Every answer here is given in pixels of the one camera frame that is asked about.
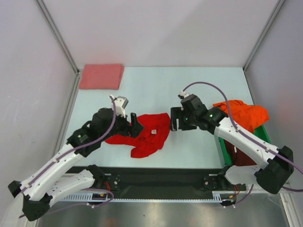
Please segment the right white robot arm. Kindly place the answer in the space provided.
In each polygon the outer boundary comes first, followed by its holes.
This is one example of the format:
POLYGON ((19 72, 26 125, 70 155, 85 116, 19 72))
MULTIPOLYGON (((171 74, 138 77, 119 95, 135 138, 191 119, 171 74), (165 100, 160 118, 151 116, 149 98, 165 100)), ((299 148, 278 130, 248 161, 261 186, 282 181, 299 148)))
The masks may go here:
POLYGON ((277 194, 294 172, 292 150, 279 148, 250 133, 218 107, 207 109, 194 94, 181 93, 180 107, 171 108, 171 131, 200 129, 233 144, 255 165, 230 166, 219 176, 218 184, 224 190, 235 184, 258 184, 262 189, 277 194))

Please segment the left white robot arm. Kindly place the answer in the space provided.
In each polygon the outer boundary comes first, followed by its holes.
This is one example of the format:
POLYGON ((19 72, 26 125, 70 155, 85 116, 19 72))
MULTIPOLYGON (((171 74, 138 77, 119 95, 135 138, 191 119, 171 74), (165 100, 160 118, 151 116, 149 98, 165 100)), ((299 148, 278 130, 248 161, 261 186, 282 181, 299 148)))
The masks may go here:
POLYGON ((35 174, 8 185, 13 197, 22 196, 22 214, 17 217, 36 221, 66 196, 80 190, 100 189, 106 176, 96 165, 89 165, 63 182, 58 180, 76 163, 99 149, 105 140, 115 135, 137 138, 143 129, 144 126, 138 122, 135 113, 131 113, 131 120, 128 121, 127 116, 117 112, 114 107, 99 109, 35 174))

